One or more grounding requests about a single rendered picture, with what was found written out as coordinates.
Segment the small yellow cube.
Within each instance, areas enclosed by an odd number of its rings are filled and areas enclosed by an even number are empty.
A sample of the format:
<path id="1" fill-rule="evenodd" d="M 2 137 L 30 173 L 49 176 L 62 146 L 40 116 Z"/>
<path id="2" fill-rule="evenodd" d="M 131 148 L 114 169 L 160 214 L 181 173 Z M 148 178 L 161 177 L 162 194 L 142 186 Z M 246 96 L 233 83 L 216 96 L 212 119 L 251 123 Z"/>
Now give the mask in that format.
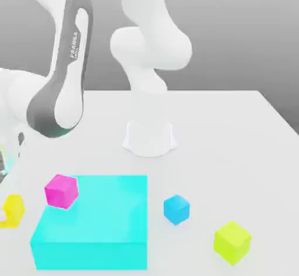
<path id="1" fill-rule="evenodd" d="M 16 228 L 25 213 L 23 198 L 19 194 L 10 194 L 3 205 L 6 219 L 0 221 L 0 228 Z"/>

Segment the small magenta cube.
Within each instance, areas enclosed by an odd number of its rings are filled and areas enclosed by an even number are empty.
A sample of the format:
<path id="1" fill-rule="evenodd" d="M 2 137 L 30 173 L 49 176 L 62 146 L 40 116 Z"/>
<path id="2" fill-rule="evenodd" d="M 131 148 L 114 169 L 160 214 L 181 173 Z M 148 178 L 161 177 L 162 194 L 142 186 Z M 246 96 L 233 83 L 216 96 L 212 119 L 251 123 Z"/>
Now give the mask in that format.
<path id="1" fill-rule="evenodd" d="M 49 206 L 68 209 L 79 196 L 77 178 L 57 174 L 44 187 L 44 191 Z"/>

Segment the small blue cube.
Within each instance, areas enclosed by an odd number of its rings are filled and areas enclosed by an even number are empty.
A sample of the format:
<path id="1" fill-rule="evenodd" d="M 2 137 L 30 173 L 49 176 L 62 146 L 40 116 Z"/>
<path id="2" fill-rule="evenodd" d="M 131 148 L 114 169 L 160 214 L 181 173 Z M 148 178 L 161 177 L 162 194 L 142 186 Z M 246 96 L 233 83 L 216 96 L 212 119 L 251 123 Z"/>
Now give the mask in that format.
<path id="1" fill-rule="evenodd" d="M 190 204 L 176 194 L 164 201 L 164 216 L 174 225 L 178 225 L 189 218 Z"/>

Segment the small lime cube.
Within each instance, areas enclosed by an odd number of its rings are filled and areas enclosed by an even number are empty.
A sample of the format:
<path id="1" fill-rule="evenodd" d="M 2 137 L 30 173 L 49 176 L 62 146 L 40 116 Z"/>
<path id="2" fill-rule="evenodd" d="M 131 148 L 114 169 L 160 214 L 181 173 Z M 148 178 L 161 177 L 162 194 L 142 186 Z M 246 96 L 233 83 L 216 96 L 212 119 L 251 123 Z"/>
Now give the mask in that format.
<path id="1" fill-rule="evenodd" d="M 231 221 L 216 230 L 214 251 L 234 265 L 248 253 L 251 238 L 252 235 L 246 229 L 235 221 Z"/>

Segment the large cyan box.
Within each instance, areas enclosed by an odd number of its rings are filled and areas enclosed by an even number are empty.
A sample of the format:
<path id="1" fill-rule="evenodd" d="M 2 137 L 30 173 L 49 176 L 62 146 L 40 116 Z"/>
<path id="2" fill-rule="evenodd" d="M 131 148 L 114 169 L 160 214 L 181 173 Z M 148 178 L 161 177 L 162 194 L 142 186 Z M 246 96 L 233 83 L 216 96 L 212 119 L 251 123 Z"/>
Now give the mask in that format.
<path id="1" fill-rule="evenodd" d="M 78 176 L 68 209 L 46 206 L 30 240 L 37 270 L 146 270 L 146 175 Z"/>

